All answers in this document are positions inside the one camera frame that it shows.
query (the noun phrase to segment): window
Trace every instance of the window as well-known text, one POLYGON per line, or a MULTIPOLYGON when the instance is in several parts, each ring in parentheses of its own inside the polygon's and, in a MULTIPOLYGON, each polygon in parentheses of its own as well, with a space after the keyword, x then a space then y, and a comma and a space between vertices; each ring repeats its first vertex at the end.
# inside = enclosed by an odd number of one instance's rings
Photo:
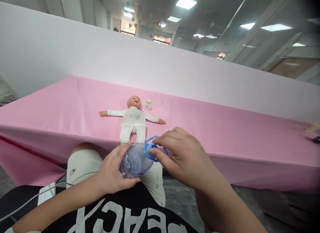
POLYGON ((169 45, 171 42, 171 38, 165 37, 165 36, 160 36, 158 37, 157 35, 153 36, 153 41, 156 43, 164 44, 164 45, 169 45))
POLYGON ((129 22, 121 20, 120 32, 123 34, 130 35, 130 36, 135 36, 136 27, 133 25, 133 23, 129 23, 129 22))
POLYGON ((217 58, 218 59, 223 59, 225 56, 226 56, 225 53, 220 53, 217 58))

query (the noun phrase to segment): beige shorts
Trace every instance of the beige shorts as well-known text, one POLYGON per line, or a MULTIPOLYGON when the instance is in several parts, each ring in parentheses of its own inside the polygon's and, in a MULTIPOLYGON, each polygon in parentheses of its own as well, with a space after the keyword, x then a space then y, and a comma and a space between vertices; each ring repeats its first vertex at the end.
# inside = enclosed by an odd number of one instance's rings
MULTIPOLYGON (((67 183, 77 184, 99 171, 103 160, 94 150, 80 150, 73 153, 68 160, 67 183)), ((162 165, 154 162, 150 170, 140 176, 158 205, 165 207, 166 195, 163 188, 162 165)))

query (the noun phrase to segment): ceiling light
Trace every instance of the ceiling light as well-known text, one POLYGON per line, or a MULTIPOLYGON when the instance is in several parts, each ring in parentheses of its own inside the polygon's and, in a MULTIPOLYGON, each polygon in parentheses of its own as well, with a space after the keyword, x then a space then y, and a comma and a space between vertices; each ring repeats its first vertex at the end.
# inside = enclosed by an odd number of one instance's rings
POLYGON ((191 9, 193 6, 197 4, 196 1, 193 0, 179 0, 176 4, 176 6, 185 8, 185 9, 191 9))
POLYGON ((131 13, 134 13, 134 9, 130 9, 130 8, 124 7, 124 10, 128 11, 128 12, 131 12, 131 13))
POLYGON ((132 18, 132 17, 133 17, 133 15, 132 15, 132 14, 130 14, 130 13, 126 13, 126 12, 124 12, 123 14, 124 14, 124 16, 129 17, 129 18, 132 18))
POLYGON ((293 47, 303 47, 305 45, 304 44, 300 44, 300 43, 294 43, 292 46, 293 47))
POLYGON ((264 30, 267 30, 267 31, 279 31, 279 30, 287 30, 287 29, 292 29, 292 27, 290 26, 286 26, 286 25, 283 25, 283 24, 274 24, 274 25, 269 25, 269 26, 264 26, 264 27, 260 27, 264 30))
POLYGON ((199 38, 202 38, 202 37, 204 37, 204 35, 201 35, 201 34, 194 34, 193 36, 195 36, 195 37, 199 37, 199 38))
POLYGON ((290 66, 300 66, 299 64, 296 64, 296 63, 285 63, 287 65, 290 65, 290 66))
POLYGON ((176 22, 179 22, 181 19, 170 16, 168 20, 176 23, 176 22))
POLYGON ((247 48, 256 48, 255 46, 252 46, 252 45, 245 45, 243 44, 243 46, 247 47, 247 48))
POLYGON ((255 23, 250 23, 250 24, 243 24, 240 25, 240 27, 242 28, 246 28, 246 29, 251 29, 254 26, 255 23))
POLYGON ((217 38, 217 37, 215 37, 215 36, 213 36, 213 35, 206 35, 206 37, 207 37, 207 38, 217 38))
POLYGON ((312 18, 308 19, 308 21, 311 23, 320 24, 320 18, 312 18))

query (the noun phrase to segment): doll arm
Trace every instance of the doll arm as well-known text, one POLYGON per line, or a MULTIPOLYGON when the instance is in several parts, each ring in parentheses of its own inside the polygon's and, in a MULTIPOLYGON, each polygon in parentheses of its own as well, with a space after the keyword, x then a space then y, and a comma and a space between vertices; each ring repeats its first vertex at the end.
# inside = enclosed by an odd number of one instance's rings
POLYGON ((106 110, 100 111, 100 116, 124 116, 126 109, 124 110, 106 110))
POLYGON ((152 115, 149 115, 149 114, 144 114, 145 117, 146 117, 146 120, 148 121, 151 121, 151 122, 154 122, 154 123, 158 123, 158 124, 161 124, 161 125, 164 125, 166 122, 162 119, 159 119, 155 116, 152 116, 152 115))

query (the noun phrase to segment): white backdrop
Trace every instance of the white backdrop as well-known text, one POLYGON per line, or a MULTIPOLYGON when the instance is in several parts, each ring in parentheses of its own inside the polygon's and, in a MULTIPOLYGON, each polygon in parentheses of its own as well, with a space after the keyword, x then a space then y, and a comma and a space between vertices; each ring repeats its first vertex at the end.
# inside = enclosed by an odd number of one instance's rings
POLYGON ((316 85, 5 3, 0 26, 0 74, 18 97, 77 75, 320 121, 316 85))

